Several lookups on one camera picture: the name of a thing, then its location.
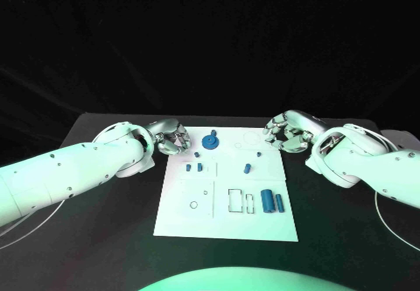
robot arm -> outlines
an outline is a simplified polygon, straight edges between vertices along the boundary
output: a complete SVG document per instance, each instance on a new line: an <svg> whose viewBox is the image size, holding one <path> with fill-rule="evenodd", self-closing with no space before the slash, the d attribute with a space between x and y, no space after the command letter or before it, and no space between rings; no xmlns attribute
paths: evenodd
<svg viewBox="0 0 420 291"><path fill-rule="evenodd" d="M176 138L181 147L174 144ZM45 206L77 196L113 176L153 167L152 154L184 153L191 138L176 119L140 127L120 122L84 142L0 168L0 226Z"/></svg>
<svg viewBox="0 0 420 291"><path fill-rule="evenodd" d="M380 194L420 208L420 152L396 149L389 153L389 146L353 124L329 129L318 118L296 110L279 116L265 128L263 132L270 132L266 142L288 152L302 152L314 143L306 165L332 183L351 188L364 180ZM278 141L276 133L285 126L289 140Z"/></svg>

small blue part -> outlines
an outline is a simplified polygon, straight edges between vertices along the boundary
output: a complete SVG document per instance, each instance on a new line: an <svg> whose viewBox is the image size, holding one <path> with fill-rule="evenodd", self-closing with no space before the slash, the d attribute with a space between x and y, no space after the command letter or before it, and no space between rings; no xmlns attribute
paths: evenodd
<svg viewBox="0 0 420 291"><path fill-rule="evenodd" d="M285 212L285 207L283 207L283 201L282 201L280 194L276 194L276 201L278 201L279 212L283 213Z"/></svg>
<svg viewBox="0 0 420 291"><path fill-rule="evenodd" d="M249 174L249 173L250 173L250 170L252 170L252 165L250 165L250 164L246 164L246 170L244 170L244 173Z"/></svg>
<svg viewBox="0 0 420 291"><path fill-rule="evenodd" d="M276 211L276 207L272 190L266 189L262 191L262 201L263 201L263 211L266 213L273 213Z"/></svg>
<svg viewBox="0 0 420 291"><path fill-rule="evenodd" d="M217 138L217 131L215 131L215 134L207 135L204 137L201 144L204 145L204 148L208 150L214 150L217 148L217 146L220 145L220 139Z"/></svg>

black table surface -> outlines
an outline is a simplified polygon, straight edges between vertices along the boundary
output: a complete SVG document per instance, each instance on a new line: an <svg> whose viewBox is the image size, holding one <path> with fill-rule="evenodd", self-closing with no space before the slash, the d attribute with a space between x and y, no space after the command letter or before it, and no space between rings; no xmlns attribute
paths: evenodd
<svg viewBox="0 0 420 291"><path fill-rule="evenodd" d="M185 126L263 127L269 121L86 113L62 147L91 141L116 122L146 125L168 117ZM379 131L364 119L324 120ZM151 170L114 177L70 199L39 230L0 251L0 290L139 290L172 275L226 266L288 270L357 290L419 290L420 252L386 229L373 189L364 182L351 189L335 186L305 165L308 156L309 150L282 152L299 242L153 236L168 161L156 150ZM420 245L420 210L381 196L379 204L394 231ZM39 224L57 205L34 214L2 244Z"/></svg>

